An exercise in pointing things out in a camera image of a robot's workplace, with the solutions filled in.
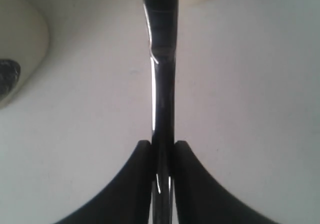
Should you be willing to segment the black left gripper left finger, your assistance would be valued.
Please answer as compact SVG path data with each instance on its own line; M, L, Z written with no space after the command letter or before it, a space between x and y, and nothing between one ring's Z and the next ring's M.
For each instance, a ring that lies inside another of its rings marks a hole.
M140 140L112 181L59 224L147 224L152 192L152 147Z

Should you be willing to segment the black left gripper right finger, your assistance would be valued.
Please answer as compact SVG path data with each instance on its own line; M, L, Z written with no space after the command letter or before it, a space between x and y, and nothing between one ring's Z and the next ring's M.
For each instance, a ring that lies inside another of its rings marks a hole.
M186 141L174 145L174 190L180 224L272 224L221 186Z

